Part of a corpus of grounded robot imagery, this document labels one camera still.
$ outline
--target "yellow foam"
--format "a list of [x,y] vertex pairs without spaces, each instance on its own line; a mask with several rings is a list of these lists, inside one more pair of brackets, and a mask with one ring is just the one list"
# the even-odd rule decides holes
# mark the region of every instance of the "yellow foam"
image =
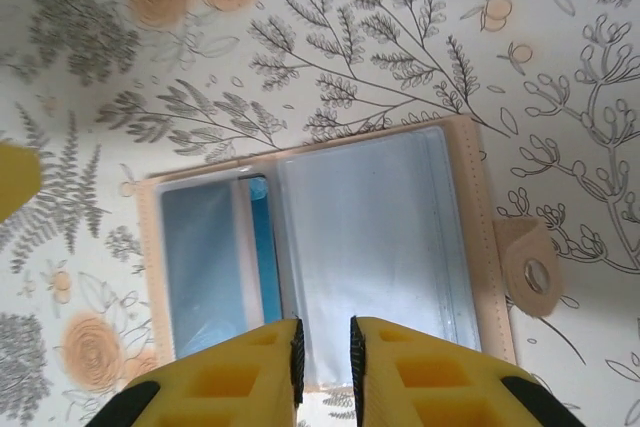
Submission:
[[364,427],[539,427],[502,385],[524,370],[384,320],[358,317],[365,338]]
[[296,413],[290,374],[297,320],[234,337],[138,377],[160,391],[134,427],[291,427]]
[[40,186],[37,153],[0,142],[0,222],[37,194]]

